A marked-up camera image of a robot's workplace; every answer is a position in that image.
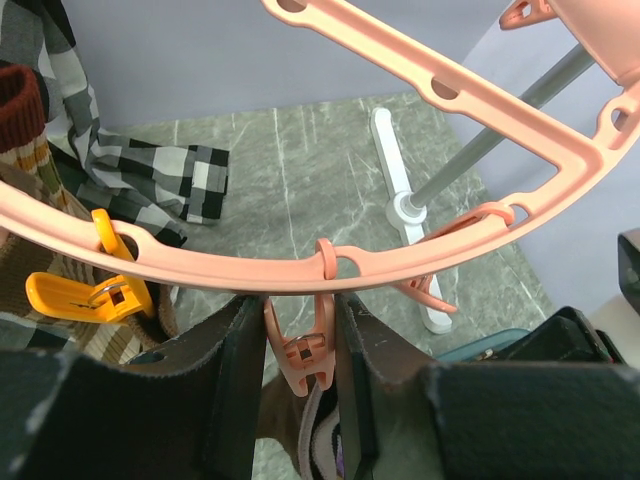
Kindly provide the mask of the beige striped sock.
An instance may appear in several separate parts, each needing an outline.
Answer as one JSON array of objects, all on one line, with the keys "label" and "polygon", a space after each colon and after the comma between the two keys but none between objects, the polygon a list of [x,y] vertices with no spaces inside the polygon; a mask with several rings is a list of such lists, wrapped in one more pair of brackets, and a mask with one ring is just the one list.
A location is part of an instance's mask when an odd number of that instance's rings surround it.
[{"label": "beige striped sock", "polygon": [[[35,73],[22,65],[1,69],[1,181],[42,203],[83,220],[89,212],[62,185],[45,133]],[[90,283],[93,268],[1,231],[1,312],[43,324],[57,321],[34,310],[27,277],[47,272]]]}]

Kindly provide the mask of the teal plastic basket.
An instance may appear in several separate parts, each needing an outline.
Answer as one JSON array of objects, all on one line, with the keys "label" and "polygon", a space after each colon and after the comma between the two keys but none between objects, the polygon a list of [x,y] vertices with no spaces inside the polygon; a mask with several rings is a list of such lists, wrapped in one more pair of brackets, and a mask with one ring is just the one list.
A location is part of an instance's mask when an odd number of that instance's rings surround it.
[{"label": "teal plastic basket", "polygon": [[509,347],[529,333],[529,330],[521,328],[502,330],[441,354],[436,359],[449,363],[478,361]]}]

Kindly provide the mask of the black white checkered shirt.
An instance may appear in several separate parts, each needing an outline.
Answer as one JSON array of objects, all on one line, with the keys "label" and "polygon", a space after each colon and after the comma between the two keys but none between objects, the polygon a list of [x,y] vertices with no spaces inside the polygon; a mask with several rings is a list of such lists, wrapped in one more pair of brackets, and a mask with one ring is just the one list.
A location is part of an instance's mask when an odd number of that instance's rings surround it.
[{"label": "black white checkered shirt", "polygon": [[228,151],[159,146],[104,129],[61,2],[2,2],[1,69],[9,65],[35,73],[55,167],[86,210],[105,209],[177,247],[186,241],[180,221],[220,219]]}]

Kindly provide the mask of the brown striped sock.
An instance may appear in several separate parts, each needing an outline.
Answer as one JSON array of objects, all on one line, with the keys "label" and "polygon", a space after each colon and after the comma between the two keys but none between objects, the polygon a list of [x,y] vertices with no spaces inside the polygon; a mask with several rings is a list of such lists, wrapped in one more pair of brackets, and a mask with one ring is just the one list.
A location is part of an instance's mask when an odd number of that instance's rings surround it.
[{"label": "brown striped sock", "polygon": [[119,324],[76,323],[71,339],[74,346],[88,356],[107,364],[125,364],[178,335],[171,288],[151,284],[155,315],[143,313],[127,317]]}]

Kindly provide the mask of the pink round clip hanger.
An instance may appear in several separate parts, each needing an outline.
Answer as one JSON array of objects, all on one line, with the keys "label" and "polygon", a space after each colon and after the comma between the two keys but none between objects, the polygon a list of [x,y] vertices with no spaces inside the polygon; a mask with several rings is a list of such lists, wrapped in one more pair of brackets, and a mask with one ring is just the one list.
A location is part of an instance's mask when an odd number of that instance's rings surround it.
[{"label": "pink round clip hanger", "polygon": [[[559,22],[499,32],[512,1],[352,1],[394,28],[511,93],[568,51],[575,40]],[[412,182],[426,180],[481,128],[435,112],[408,84],[308,30],[286,26],[261,1],[62,1],[79,56],[108,129],[168,121],[156,143],[228,149],[230,178],[220,225],[230,254],[306,253],[318,236],[364,247],[391,247],[382,212],[384,185],[366,126],[383,100],[393,110]],[[205,115],[228,125],[189,130]],[[596,310],[613,297],[614,240],[639,227],[639,145],[590,193],[519,240],[556,306]],[[222,253],[213,234],[212,252]]]}]

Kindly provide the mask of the yellow clothes peg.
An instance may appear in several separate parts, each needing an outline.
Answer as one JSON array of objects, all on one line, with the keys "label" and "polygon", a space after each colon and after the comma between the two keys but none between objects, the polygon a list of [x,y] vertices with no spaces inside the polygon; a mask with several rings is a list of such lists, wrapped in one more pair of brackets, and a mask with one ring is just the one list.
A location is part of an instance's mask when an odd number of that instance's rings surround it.
[{"label": "yellow clothes peg", "polygon": [[[82,244],[72,232],[97,235],[98,253],[105,253],[112,260],[133,262],[129,244],[123,240],[121,224],[110,218],[104,209],[91,212],[91,221],[82,221],[50,207],[39,206],[16,228],[29,233],[31,239],[69,255],[87,253],[90,244]],[[62,320],[75,322],[115,324],[127,317],[141,313],[148,318],[156,309],[145,281],[130,274],[119,274],[92,286],[50,273],[35,272],[25,281],[27,299],[37,312]]]}]

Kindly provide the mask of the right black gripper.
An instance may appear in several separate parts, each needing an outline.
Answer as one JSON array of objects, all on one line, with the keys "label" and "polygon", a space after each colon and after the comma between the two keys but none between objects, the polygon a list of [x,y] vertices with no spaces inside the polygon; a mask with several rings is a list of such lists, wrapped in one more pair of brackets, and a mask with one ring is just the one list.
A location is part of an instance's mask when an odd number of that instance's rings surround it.
[{"label": "right black gripper", "polygon": [[639,366],[639,231],[617,237],[620,294],[587,318],[563,307],[494,360],[596,362]]}]

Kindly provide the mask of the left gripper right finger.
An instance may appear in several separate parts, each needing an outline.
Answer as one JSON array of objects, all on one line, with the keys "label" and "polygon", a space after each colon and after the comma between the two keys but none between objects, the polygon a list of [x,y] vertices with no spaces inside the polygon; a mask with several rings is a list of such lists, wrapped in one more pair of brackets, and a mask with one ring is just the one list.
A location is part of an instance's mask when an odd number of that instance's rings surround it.
[{"label": "left gripper right finger", "polygon": [[639,374],[612,364],[433,360],[337,295],[349,479],[635,479]]}]

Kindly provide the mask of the dark brown sock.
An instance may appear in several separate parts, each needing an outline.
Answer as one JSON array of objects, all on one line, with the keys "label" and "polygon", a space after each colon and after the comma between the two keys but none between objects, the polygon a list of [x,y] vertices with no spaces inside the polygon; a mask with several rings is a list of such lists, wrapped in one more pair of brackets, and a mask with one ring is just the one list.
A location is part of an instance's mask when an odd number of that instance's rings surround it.
[{"label": "dark brown sock", "polygon": [[299,397],[277,374],[261,389],[255,438],[278,442],[303,479],[345,477],[335,386],[323,390],[311,380],[309,393]]}]

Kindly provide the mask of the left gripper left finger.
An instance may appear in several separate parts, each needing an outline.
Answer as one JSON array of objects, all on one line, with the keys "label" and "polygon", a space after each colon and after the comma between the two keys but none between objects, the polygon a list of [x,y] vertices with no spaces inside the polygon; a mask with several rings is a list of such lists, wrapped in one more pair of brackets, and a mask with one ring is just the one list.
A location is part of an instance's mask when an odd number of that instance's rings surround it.
[{"label": "left gripper left finger", "polygon": [[263,301],[238,296],[126,365],[1,354],[5,479],[247,479],[265,359]]}]

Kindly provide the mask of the pink clothes peg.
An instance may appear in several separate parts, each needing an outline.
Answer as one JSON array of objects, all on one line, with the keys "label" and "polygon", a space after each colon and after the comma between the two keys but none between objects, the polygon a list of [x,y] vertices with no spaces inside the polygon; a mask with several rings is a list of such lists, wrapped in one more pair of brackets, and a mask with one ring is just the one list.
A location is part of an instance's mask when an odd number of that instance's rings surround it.
[{"label": "pink clothes peg", "polygon": [[[451,221],[435,232],[423,237],[418,244],[434,244],[443,247],[436,252],[437,271],[474,259],[505,244],[505,235],[515,222],[512,206],[501,202],[487,202]],[[403,280],[393,287],[412,300],[438,312],[452,314],[457,311],[431,292],[435,272]]]},{"label": "pink clothes peg", "polygon": [[314,294],[313,327],[297,336],[284,336],[272,296],[301,295],[287,283],[266,290],[263,318],[267,339],[279,369],[297,397],[309,394],[307,378],[313,376],[322,390],[331,387],[335,371],[336,306],[334,295]]}]

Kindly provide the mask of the metal clothes rack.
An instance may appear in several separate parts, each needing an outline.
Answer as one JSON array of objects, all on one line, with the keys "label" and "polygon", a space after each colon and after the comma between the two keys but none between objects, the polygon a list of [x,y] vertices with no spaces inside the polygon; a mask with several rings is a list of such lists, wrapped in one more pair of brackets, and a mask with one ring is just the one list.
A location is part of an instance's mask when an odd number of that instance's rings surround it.
[{"label": "metal clothes rack", "polygon": [[[540,109],[594,63],[595,60],[586,49],[576,45],[534,82],[520,96],[520,99]],[[389,195],[389,201],[385,207],[386,218],[399,233],[404,246],[412,245],[425,236],[423,224],[427,219],[427,205],[431,200],[469,171],[503,140],[503,137],[495,131],[489,128],[483,129],[433,178],[414,190],[411,187],[392,125],[391,112],[383,107],[374,108],[370,115],[369,127]]]}]

